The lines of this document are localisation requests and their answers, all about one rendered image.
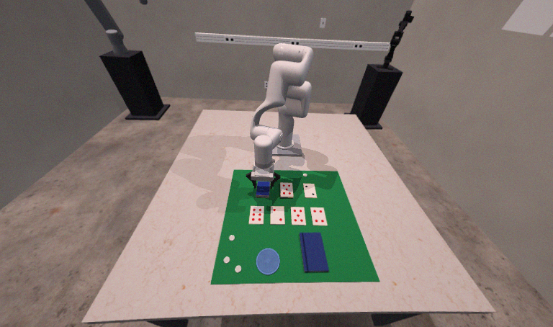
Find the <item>blue round disc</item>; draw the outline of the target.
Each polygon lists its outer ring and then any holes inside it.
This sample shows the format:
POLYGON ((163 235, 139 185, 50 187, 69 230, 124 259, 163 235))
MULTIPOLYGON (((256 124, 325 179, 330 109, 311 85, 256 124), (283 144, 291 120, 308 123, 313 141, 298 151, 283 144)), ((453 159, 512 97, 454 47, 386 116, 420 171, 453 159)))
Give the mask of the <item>blue round disc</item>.
POLYGON ((280 258, 278 253, 272 248, 265 248, 258 253, 256 257, 256 266, 260 273, 270 275, 279 268, 280 258))

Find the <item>green felt mat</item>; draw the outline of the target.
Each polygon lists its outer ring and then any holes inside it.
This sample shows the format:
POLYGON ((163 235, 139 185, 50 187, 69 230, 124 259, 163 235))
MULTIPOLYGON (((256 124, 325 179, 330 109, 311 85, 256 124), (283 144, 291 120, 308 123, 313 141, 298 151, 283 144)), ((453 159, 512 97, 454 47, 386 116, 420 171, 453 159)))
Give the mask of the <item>green felt mat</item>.
POLYGON ((380 282, 337 171, 274 170, 281 178, 272 189, 270 183, 269 198, 256 197, 258 181, 254 188, 246 177, 252 171, 233 171, 211 285, 380 282), (280 197, 280 182, 292 183, 293 198, 280 197), (303 184, 314 184, 317 198, 305 198, 303 184), (264 206, 263 225, 249 224, 251 206, 264 206), (285 225, 270 225, 271 206, 284 206, 285 225), (291 207, 305 209, 306 225, 292 225, 291 207), (311 207, 324 208, 328 226, 313 225, 311 207), (321 233, 328 272, 304 272, 300 245, 304 232, 321 233), (280 258, 279 268, 270 275, 256 266, 256 257, 265 248, 274 249, 280 258))

